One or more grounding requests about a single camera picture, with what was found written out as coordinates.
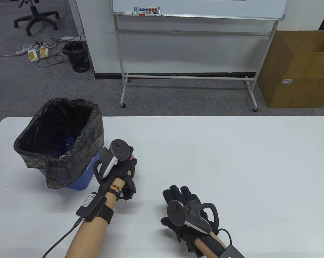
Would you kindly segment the person's right hand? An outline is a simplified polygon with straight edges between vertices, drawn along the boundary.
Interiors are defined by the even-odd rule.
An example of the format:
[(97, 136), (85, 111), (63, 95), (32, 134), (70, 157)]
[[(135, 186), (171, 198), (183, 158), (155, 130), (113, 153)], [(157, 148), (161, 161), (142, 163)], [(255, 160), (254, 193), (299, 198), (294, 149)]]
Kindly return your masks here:
[[(163, 197), (167, 204), (170, 201), (176, 200), (182, 203), (184, 206), (187, 206), (190, 201), (196, 200), (199, 205), (202, 205), (198, 196), (191, 193), (187, 186), (178, 188), (176, 185), (172, 185), (169, 189), (163, 191)], [(217, 234), (219, 232), (219, 216), (217, 211), (213, 211), (212, 213), (214, 221), (210, 221), (208, 219), (208, 215), (203, 208), (200, 209), (200, 216), (209, 223), (211, 226), (211, 231)], [(203, 234), (186, 225), (183, 225), (182, 227), (176, 226), (168, 217), (162, 218), (161, 223), (176, 234), (178, 242), (181, 242), (182, 240), (185, 241), (187, 249), (190, 253), (195, 253), (197, 257), (204, 256), (204, 253), (201, 252), (198, 247), (196, 247), (195, 240), (199, 238), (205, 242), (205, 237), (209, 236), (209, 234)]]

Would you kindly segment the person's left hand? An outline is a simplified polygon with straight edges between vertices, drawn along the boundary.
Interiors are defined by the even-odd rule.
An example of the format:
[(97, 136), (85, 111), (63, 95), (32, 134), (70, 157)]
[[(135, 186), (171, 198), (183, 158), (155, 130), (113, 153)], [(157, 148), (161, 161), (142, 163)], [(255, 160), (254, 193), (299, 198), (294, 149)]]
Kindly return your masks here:
[(121, 188), (120, 197), (117, 199), (129, 200), (132, 198), (133, 194), (136, 193), (136, 187), (132, 180), (135, 175), (135, 166), (137, 164), (137, 159), (133, 156), (134, 148), (130, 147), (130, 156), (124, 161), (118, 161), (117, 165), (114, 165), (110, 170), (108, 175), (101, 179), (99, 182), (99, 193), (106, 193), (109, 187), (113, 184), (116, 178), (119, 178), (125, 182), (124, 186)]

